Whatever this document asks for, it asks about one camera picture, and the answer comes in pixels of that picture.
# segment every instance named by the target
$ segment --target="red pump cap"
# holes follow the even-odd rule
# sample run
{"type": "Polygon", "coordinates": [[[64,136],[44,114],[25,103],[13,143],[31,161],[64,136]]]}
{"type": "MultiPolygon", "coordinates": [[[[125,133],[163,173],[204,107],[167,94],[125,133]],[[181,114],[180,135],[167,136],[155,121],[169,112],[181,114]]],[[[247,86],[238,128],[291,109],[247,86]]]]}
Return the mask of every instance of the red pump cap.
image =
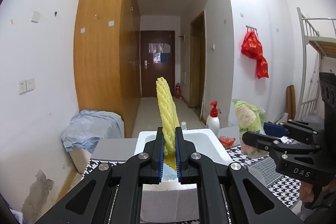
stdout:
{"type": "Polygon", "coordinates": [[[217,101],[213,101],[212,103],[210,103],[210,105],[212,106],[212,109],[210,110],[210,116],[211,117],[218,117],[218,110],[217,110],[217,101]]]}

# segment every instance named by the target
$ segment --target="white metal bed frame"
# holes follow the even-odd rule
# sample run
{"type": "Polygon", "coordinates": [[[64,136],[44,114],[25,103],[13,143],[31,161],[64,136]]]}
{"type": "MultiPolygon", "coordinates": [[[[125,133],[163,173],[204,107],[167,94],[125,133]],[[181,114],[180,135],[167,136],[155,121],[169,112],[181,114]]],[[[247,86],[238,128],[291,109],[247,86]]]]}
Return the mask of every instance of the white metal bed frame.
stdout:
{"type": "Polygon", "coordinates": [[[297,12],[300,19],[300,27],[301,27],[301,36],[302,36],[302,46],[303,46],[303,66],[302,66],[302,82],[301,82],[301,90],[300,97],[298,101],[298,106],[296,108],[295,119],[301,120],[303,116],[313,112],[317,106],[317,100],[319,98],[320,93],[320,85],[318,85],[317,93],[315,99],[308,100],[306,102],[303,101],[303,94],[305,92],[305,83],[306,83],[306,71],[307,71],[307,49],[306,46],[311,44],[319,53],[319,71],[321,70],[321,60],[324,56],[336,58],[335,55],[327,54],[323,47],[320,45],[320,42],[328,42],[335,44],[336,50],[336,27],[335,27],[335,18],[306,18],[302,15],[300,8],[297,8],[297,12]],[[330,20],[332,21],[335,38],[331,37],[321,37],[320,33],[315,30],[313,25],[310,23],[310,20],[330,20]]]}

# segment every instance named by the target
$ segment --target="peeling wall paint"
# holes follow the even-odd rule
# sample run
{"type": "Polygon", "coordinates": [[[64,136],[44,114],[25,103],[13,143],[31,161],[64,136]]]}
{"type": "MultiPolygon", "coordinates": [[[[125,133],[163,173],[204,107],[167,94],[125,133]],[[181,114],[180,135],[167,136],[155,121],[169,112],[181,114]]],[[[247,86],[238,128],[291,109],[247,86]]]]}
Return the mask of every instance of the peeling wall paint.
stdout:
{"type": "Polygon", "coordinates": [[[30,186],[29,195],[22,206],[23,217],[27,224],[34,224],[38,220],[53,186],[54,181],[47,179],[45,174],[39,170],[36,174],[36,181],[30,186]]]}

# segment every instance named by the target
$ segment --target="light switch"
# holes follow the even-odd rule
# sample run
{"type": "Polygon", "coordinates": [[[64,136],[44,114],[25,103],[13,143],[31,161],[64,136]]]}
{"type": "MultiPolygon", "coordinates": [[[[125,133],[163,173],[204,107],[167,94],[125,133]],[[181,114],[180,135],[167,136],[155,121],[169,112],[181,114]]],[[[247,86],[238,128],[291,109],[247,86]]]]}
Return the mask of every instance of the light switch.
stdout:
{"type": "Polygon", "coordinates": [[[35,79],[28,79],[26,80],[27,91],[31,91],[35,89],[35,79]]]}
{"type": "Polygon", "coordinates": [[[19,81],[18,86],[19,86],[19,94],[27,92],[27,87],[26,87],[26,81],[25,80],[19,81]]]}

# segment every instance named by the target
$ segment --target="plastic bag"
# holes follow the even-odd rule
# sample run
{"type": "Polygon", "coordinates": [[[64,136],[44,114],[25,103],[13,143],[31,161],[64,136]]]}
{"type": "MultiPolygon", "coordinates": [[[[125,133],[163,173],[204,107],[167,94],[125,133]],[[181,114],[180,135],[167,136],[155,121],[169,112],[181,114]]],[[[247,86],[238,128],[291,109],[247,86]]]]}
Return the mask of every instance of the plastic bag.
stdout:
{"type": "Polygon", "coordinates": [[[313,112],[310,112],[309,114],[303,116],[302,121],[324,124],[323,118],[318,115],[316,110],[314,110],[313,112]]]}
{"type": "Polygon", "coordinates": [[[257,74],[258,79],[263,78],[263,77],[269,78],[268,77],[268,63],[263,56],[261,56],[261,58],[257,60],[256,74],[257,74]]]}
{"type": "Polygon", "coordinates": [[[234,99],[232,101],[234,103],[236,117],[239,123],[238,127],[241,152],[252,159],[268,155],[268,152],[246,145],[242,140],[243,134],[247,131],[266,135],[263,129],[265,111],[262,108],[257,108],[256,106],[250,105],[242,100],[234,99]]]}
{"type": "Polygon", "coordinates": [[[229,138],[229,137],[219,137],[218,140],[221,142],[221,144],[225,147],[225,148],[230,148],[233,146],[233,144],[236,141],[236,138],[229,138]]]}
{"type": "Polygon", "coordinates": [[[254,31],[246,33],[243,44],[241,45],[241,53],[255,60],[263,55],[263,47],[258,41],[254,31]]]}

